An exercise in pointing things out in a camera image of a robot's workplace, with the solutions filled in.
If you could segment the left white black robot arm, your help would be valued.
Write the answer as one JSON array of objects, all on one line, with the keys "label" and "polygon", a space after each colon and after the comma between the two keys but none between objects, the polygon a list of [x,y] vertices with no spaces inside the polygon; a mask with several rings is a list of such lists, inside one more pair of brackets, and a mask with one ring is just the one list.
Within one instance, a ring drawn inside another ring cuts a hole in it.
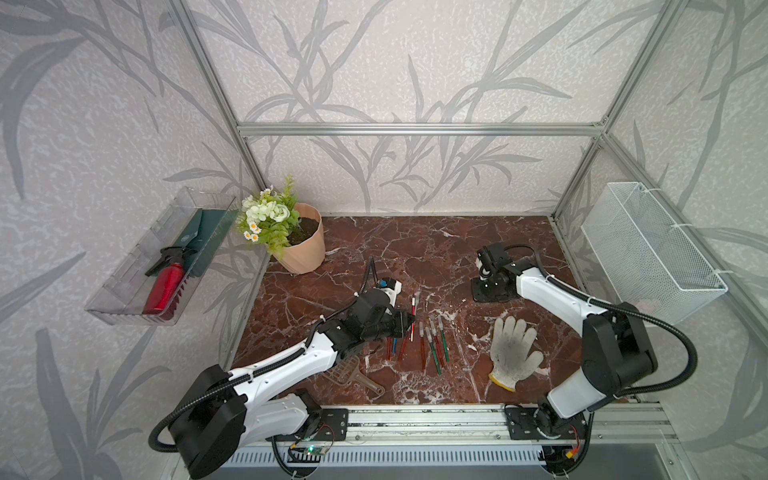
[{"label": "left white black robot arm", "polygon": [[201,479],[241,446],[299,432],[320,407],[289,388],[357,355],[371,341],[405,337],[415,317],[397,307],[400,291],[399,282],[380,281],[321,318],[297,344],[245,367],[205,369],[151,430],[150,449],[179,454],[189,476]]}]

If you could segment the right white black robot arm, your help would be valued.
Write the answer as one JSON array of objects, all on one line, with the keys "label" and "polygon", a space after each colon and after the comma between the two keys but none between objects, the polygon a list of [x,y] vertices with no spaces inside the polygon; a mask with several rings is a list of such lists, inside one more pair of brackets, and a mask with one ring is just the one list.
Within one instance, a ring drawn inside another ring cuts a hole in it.
[{"label": "right white black robot arm", "polygon": [[[496,243],[477,251],[478,275],[471,281],[473,300],[528,300],[561,320],[581,340],[579,369],[538,404],[541,425],[572,420],[619,398],[675,388],[696,372],[698,351],[679,328],[640,312],[630,303],[613,304],[590,296],[547,272],[540,264],[539,254],[515,260],[509,254],[512,249],[510,245]],[[687,360],[673,378],[642,386],[640,380],[656,372],[659,366],[647,331],[650,325],[675,337]]]}]

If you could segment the green carving knife left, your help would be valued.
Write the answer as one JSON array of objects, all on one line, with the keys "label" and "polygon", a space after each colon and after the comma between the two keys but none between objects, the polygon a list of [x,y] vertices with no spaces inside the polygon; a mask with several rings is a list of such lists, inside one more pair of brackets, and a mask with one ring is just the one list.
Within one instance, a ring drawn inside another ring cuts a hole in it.
[{"label": "green carving knife left", "polygon": [[431,356],[433,359],[433,363],[435,365],[436,372],[438,375],[442,375],[441,364],[440,364],[439,356],[436,349],[434,335],[431,331],[431,328],[427,328],[426,336],[427,336],[427,341],[429,344],[429,348],[430,348]]}]

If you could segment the green carving knife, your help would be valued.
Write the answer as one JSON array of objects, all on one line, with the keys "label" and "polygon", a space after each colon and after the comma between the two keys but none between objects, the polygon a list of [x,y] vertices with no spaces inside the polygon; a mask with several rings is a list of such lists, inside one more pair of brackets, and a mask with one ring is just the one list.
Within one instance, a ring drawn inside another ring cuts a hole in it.
[{"label": "green carving knife", "polygon": [[445,328],[444,328],[442,317],[438,317],[437,322],[438,322],[438,331],[440,333],[440,343],[441,343],[441,348],[443,352],[444,362],[445,364],[448,364],[450,362],[450,357],[449,357],[449,350],[447,346],[447,339],[445,335]]},{"label": "green carving knife", "polygon": [[429,348],[430,348],[431,356],[433,359],[433,363],[435,365],[436,372],[438,375],[442,375],[441,364],[440,364],[439,356],[436,349],[434,335],[431,331],[431,328],[427,328],[426,336],[427,336],[427,341],[429,344]]}]

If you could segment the green carving knife right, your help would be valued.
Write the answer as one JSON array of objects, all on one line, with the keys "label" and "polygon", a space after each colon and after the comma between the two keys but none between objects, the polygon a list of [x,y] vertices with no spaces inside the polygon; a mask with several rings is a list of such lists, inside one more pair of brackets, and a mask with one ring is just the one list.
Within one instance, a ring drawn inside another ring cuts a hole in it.
[{"label": "green carving knife right", "polygon": [[447,339],[445,335],[445,328],[444,328],[442,317],[438,317],[437,322],[438,322],[438,331],[440,333],[440,343],[441,343],[441,348],[443,352],[444,362],[445,364],[448,364],[450,362],[450,357],[449,357],[449,350],[447,346]]}]

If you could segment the brown plastic scoop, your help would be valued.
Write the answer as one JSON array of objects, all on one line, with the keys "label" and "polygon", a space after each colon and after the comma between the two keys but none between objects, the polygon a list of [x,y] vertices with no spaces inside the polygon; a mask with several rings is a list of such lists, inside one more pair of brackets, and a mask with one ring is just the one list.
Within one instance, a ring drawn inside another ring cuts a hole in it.
[{"label": "brown plastic scoop", "polygon": [[359,356],[352,356],[343,360],[341,363],[323,372],[322,376],[340,387],[349,387],[353,383],[357,383],[373,391],[377,396],[385,393],[385,388],[382,385],[361,372]]}]

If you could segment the white work glove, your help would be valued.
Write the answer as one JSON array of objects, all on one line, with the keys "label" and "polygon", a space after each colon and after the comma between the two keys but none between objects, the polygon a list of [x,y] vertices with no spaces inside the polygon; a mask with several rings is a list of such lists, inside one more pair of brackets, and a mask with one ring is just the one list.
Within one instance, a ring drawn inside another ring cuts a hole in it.
[{"label": "white work glove", "polygon": [[514,392],[517,384],[535,373],[544,355],[533,350],[537,330],[512,316],[495,320],[490,358],[493,369],[489,379],[497,386]]}]

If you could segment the terracotta flower pot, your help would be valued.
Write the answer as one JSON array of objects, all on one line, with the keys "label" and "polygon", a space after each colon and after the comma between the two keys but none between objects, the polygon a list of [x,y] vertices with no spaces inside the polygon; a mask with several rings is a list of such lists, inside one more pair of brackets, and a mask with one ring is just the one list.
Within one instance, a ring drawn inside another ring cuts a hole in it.
[{"label": "terracotta flower pot", "polygon": [[283,250],[278,262],[292,274],[305,274],[316,270],[325,260],[324,226],[320,212],[306,203],[298,202],[294,209],[300,220],[311,219],[316,223],[314,232],[303,242]]}]

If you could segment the artificial white flower plant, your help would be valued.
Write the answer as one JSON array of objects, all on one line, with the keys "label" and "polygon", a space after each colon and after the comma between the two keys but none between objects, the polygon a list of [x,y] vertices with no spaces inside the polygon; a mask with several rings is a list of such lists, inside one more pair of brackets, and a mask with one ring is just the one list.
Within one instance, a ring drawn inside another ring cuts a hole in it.
[{"label": "artificial white flower plant", "polygon": [[300,230],[294,183],[294,178],[287,175],[280,191],[270,187],[245,197],[236,218],[243,237],[253,244],[264,245],[277,259],[291,246],[290,237]]}]

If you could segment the small circuit board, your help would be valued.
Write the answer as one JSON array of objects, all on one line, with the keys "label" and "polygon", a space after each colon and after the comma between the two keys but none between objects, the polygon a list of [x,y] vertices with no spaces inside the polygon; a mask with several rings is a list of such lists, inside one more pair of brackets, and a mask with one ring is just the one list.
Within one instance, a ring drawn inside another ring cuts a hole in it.
[{"label": "small circuit board", "polygon": [[330,443],[294,443],[287,451],[287,459],[290,463],[320,463],[334,446]]}]

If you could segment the green garden trowel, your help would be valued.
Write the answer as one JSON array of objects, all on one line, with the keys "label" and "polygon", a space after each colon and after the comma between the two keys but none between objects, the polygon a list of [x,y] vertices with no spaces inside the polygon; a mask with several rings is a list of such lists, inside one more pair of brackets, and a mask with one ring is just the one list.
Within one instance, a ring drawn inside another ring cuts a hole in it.
[{"label": "green garden trowel", "polygon": [[197,209],[177,238],[175,245],[185,248],[185,272],[202,277],[227,236],[237,213],[234,210]]}]

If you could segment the red spray bottle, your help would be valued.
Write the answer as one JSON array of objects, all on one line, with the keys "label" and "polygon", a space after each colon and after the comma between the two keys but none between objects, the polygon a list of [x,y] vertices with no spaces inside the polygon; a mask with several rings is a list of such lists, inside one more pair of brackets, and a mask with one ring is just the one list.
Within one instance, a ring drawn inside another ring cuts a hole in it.
[{"label": "red spray bottle", "polygon": [[185,278],[184,263],[194,253],[188,247],[171,246],[160,250],[160,259],[145,273],[156,280],[144,304],[142,313],[161,320],[170,320],[178,304],[178,290]]}]

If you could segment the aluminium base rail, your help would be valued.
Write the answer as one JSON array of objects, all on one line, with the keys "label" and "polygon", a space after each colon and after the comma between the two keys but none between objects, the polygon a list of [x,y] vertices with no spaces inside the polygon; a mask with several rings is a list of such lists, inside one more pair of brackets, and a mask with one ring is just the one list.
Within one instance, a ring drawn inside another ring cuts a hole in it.
[{"label": "aluminium base rail", "polygon": [[[320,433],[337,446],[572,444],[585,439],[579,417],[557,438],[533,422],[533,409],[500,404],[359,405],[328,407]],[[594,413],[594,444],[679,442],[658,403],[614,403]]]}]

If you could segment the clear plastic wall tray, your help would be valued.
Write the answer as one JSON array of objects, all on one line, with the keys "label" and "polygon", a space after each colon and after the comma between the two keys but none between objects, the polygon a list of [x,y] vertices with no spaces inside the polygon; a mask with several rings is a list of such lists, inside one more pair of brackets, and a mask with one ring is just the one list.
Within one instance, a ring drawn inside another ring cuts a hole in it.
[{"label": "clear plastic wall tray", "polygon": [[172,326],[237,216],[233,194],[181,188],[85,311],[108,325]]}]

